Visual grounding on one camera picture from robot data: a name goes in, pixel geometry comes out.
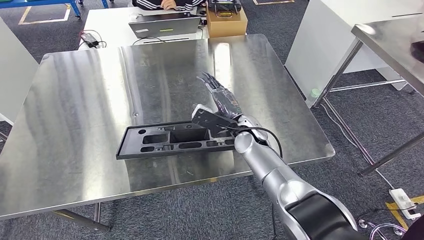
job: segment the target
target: table leg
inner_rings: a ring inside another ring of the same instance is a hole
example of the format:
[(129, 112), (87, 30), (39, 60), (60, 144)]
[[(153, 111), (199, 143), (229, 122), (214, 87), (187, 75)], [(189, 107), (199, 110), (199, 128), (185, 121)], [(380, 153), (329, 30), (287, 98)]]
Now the table leg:
[(94, 221), (100, 223), (100, 212), (102, 211), (101, 202), (94, 205)]
[[(371, 157), (371, 155), (368, 153), (368, 151), (365, 149), (365, 147), (361, 144), (359, 139), (355, 136), (355, 134), (352, 132), (352, 130), (349, 128), (349, 126), (346, 124), (346, 122), (343, 120), (343, 118), (340, 116), (340, 114), (337, 112), (336, 108), (330, 103), (330, 101), (324, 97), (323, 101), (328, 106), (329, 110), (334, 114), (334, 116), (337, 118), (338, 122), (341, 124), (341, 127), (346, 130), (349, 137), (352, 139), (355, 146), (359, 149), (361, 152), (363, 158), (371, 165), (374, 165), (376, 162)], [(386, 183), (390, 186), (391, 189), (395, 189), (393, 185), (387, 180), (386, 177), (381, 174), (377, 169), (375, 170), (383, 179), (386, 181)]]
[(82, 226), (85, 227), (89, 227), (92, 228), (94, 230), (99, 230), (102, 232), (109, 232), (109, 230), (111, 229), (109, 226), (103, 225), (100, 222), (96, 221), (97, 220), (100, 221), (100, 203), (96, 203), (96, 209), (95, 209), (95, 214), (94, 214), (94, 218), (95, 220), (91, 220), (87, 217), (81, 216), (79, 214), (76, 214), (75, 212), (66, 210), (66, 209), (62, 209), (62, 210), (55, 210), (52, 211), (53, 214), (55, 214), (56, 216), (63, 218), (65, 220), (80, 224)]
[(101, 0), (101, 2), (103, 3), (103, 7), (105, 9), (108, 9), (109, 8), (108, 1), (107, 0)]
[(0, 143), (8, 139), (8, 136), (0, 131)]
[(402, 146), (398, 147), (397, 149), (395, 149), (394, 151), (392, 151), (391, 153), (389, 153), (388, 155), (383, 157), (380, 161), (378, 161), (375, 164), (365, 168), (364, 170), (362, 170), (360, 172), (360, 174), (362, 176), (366, 176), (366, 175), (372, 173), (374, 170), (377, 170), (379, 167), (381, 167), (384, 164), (393, 160), (399, 154), (413, 148), (415, 145), (421, 143), (422, 141), (424, 141), (424, 132), (421, 133), (420, 135), (414, 137), (413, 139), (411, 139), (407, 143), (403, 144)]
[(80, 13), (80, 10), (78, 9), (76, 0), (71, 0), (69, 2), (69, 4), (70, 4), (70, 6), (72, 7), (72, 9), (73, 9), (73, 11), (75, 13), (75, 16), (78, 17), (79, 19), (81, 19), (81, 13)]
[(343, 72), (346, 70), (346, 68), (351, 63), (352, 59), (354, 59), (355, 55), (358, 53), (359, 49), (361, 49), (362, 45), (364, 45), (358, 38), (355, 38), (355, 41), (353, 42), (353, 48), (351, 49), (350, 53), (347, 55), (344, 62), (341, 64), (340, 68), (337, 70), (337, 72), (332, 76), (330, 81), (325, 86), (324, 90), (321, 92), (321, 95), (316, 99), (314, 107), (318, 107), (323, 100), (325, 96), (330, 92), (330, 90), (334, 87), (334, 85), (337, 83), (337, 80), (339, 80), (340, 76), (343, 74)]

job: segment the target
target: white table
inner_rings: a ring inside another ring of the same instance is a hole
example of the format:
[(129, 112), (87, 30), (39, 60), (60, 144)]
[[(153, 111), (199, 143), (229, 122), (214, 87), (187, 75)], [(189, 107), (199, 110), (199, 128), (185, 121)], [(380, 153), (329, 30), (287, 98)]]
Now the white table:
[[(107, 9), (93, 9), (88, 12), (87, 21), (85, 22), (84, 30), (95, 30), (101, 35), (101, 39), (107, 43), (107, 48), (131, 46), (139, 38), (136, 37), (128, 23), (135, 22), (136, 17), (140, 14), (143, 16), (172, 14), (174, 10), (153, 10), (147, 11), (139, 7), (121, 7)], [(197, 14), (195, 7), (191, 14)], [(95, 32), (91, 32), (93, 36), (99, 40), (99, 36)], [(203, 28), (203, 38), (209, 38), (208, 28)], [(161, 40), (173, 42), (175, 39), (195, 40), (202, 39), (202, 30), (198, 29), (196, 33), (161, 36)], [(144, 43), (152, 43), (154, 39), (143, 39), (136, 45)], [(79, 47), (78, 50), (89, 49), (86, 44)]]
[[(356, 44), (355, 24), (416, 17), (422, 0), (311, 0), (290, 53), (287, 70), (312, 107)], [(387, 80), (401, 80), (383, 60), (363, 45), (344, 73), (377, 69)], [(406, 83), (395, 83), (400, 90)]]

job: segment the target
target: person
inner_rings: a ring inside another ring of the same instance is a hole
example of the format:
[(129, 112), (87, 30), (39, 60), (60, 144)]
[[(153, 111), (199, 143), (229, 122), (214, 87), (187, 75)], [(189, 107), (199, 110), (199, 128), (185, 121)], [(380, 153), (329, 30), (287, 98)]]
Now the person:
[(170, 10), (191, 11), (193, 7), (204, 3), (206, 0), (132, 0), (134, 7), (143, 10)]

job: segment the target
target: yellow floor tape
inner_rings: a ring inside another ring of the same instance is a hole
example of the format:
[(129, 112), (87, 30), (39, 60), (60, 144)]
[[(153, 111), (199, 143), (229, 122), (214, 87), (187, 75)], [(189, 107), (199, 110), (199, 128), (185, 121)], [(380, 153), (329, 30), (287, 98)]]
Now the yellow floor tape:
[[(411, 198), (411, 201), (417, 204), (423, 204), (424, 203), (424, 195), (423, 196), (417, 196), (414, 198)], [(385, 205), (387, 206), (388, 209), (391, 210), (396, 210), (399, 209), (398, 205), (396, 204), (396, 202), (393, 203), (388, 203), (386, 202)], [(391, 214), (393, 214), (394, 218), (399, 222), (399, 224), (405, 229), (408, 230), (408, 225), (405, 222), (405, 220), (403, 219), (403, 214), (401, 215), (400, 211), (390, 211)]]

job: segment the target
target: power adapter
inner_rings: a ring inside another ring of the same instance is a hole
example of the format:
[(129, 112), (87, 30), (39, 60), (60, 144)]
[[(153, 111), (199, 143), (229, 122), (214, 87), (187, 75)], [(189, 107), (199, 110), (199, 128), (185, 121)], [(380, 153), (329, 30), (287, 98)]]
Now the power adapter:
[(421, 213), (415, 212), (417, 204), (408, 197), (405, 191), (402, 188), (389, 190), (388, 193), (393, 198), (394, 202), (397, 204), (405, 218), (407, 219), (416, 219), (421, 217)]
[(89, 48), (96, 48), (99, 45), (99, 41), (91, 33), (83, 32), (81, 39), (88, 45)]

